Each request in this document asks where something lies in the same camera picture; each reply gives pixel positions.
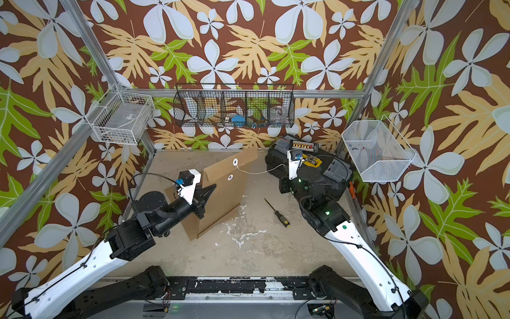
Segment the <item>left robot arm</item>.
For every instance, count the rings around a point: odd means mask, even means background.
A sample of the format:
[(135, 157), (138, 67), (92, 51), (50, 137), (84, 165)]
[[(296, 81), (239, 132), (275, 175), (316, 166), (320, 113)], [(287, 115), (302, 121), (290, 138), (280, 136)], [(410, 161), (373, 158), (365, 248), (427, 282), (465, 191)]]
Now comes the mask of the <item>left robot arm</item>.
[(187, 186), (188, 196), (172, 203), (167, 203), (159, 191), (144, 194), (134, 203), (136, 214), (99, 239), (84, 258), (46, 284), (17, 290), (11, 313), (22, 318), (55, 318), (102, 277), (153, 247), (156, 237), (169, 235), (189, 215), (203, 217), (215, 189), (215, 184), (205, 188)]

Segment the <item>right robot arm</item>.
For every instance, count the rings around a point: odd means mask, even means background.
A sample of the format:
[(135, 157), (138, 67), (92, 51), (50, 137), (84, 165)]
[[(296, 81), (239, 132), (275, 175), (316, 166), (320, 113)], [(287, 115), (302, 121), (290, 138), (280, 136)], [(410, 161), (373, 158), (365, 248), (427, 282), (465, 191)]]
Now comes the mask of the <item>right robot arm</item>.
[(343, 255), (363, 283), (352, 283), (323, 265), (309, 275), (314, 296), (339, 300), (364, 318), (420, 318), (429, 304), (426, 295), (410, 290), (389, 271), (338, 204), (348, 185), (345, 181), (279, 180), (280, 192), (296, 198), (304, 219)]

